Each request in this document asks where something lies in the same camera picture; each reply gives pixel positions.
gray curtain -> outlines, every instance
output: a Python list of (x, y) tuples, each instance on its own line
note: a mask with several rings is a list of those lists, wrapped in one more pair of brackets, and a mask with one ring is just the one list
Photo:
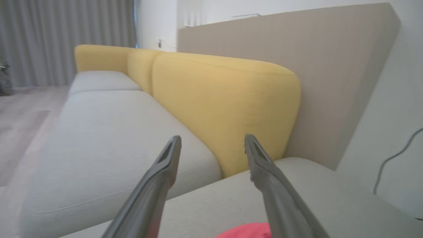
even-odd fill
[(0, 0), (0, 54), (14, 87), (65, 85), (74, 47), (135, 47), (133, 0)]

white wall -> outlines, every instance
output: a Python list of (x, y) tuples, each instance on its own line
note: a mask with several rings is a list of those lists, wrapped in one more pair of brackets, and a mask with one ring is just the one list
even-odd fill
[[(140, 48), (176, 51), (177, 0), (139, 0), (137, 10)], [(162, 39), (162, 48), (158, 42)]]
[[(385, 2), (379, 0), (205, 0), (208, 23), (232, 16)], [(423, 1), (390, 1), (402, 27), (338, 172), (372, 190), (382, 161), (423, 127)], [(387, 164), (379, 196), (423, 218), (423, 133)]]

sofa armrest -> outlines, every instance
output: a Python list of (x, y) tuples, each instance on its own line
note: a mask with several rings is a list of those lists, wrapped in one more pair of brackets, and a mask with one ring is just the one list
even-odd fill
[(82, 44), (75, 47), (77, 71), (110, 70), (128, 75), (128, 53), (135, 48)]

black cable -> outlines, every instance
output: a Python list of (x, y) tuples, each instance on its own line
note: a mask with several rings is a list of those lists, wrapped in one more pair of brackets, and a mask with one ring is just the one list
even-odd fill
[(408, 140), (408, 142), (407, 142), (407, 144), (405, 145), (405, 147), (404, 147), (404, 148), (403, 148), (400, 152), (396, 153), (395, 155), (393, 155), (393, 156), (391, 156), (391, 157), (387, 158), (385, 161), (383, 161), (382, 165), (381, 165), (381, 166), (380, 166), (380, 168), (379, 168), (379, 173), (378, 173), (378, 175), (377, 175), (377, 180), (376, 180), (376, 183), (374, 184), (374, 187), (373, 187), (373, 194), (375, 194), (375, 195), (376, 195), (376, 192), (377, 192), (377, 187), (379, 186), (380, 178), (382, 177), (383, 168), (385, 167), (386, 163), (388, 163), (388, 162), (389, 162), (390, 160), (392, 160), (393, 158), (395, 158), (395, 157), (399, 156), (400, 154), (404, 153), (404, 152), (408, 149), (408, 147), (411, 145), (411, 142), (414, 140), (414, 137), (416, 137), (416, 135), (417, 135), (418, 133), (422, 132), (422, 131), (423, 131), (423, 128), (420, 128), (420, 129), (418, 129), (416, 132), (414, 132), (414, 133), (411, 135), (411, 137), (410, 137), (410, 139)]

gray upholstery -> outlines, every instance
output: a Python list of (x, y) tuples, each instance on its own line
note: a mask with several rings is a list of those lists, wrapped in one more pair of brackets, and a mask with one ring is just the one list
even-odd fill
[(168, 198), (221, 179), (211, 151), (149, 94), (73, 95), (41, 155), (21, 237), (56, 238), (113, 219), (174, 135), (182, 137), (182, 151)]
[(124, 73), (117, 71), (85, 71), (75, 76), (69, 96), (86, 91), (140, 90)]
[[(332, 170), (301, 158), (276, 164), (332, 238), (423, 237), (421, 221)], [(243, 172), (168, 200), (159, 238), (213, 238), (252, 222), (267, 218), (261, 193)], [(100, 238), (109, 223), (64, 238)]]

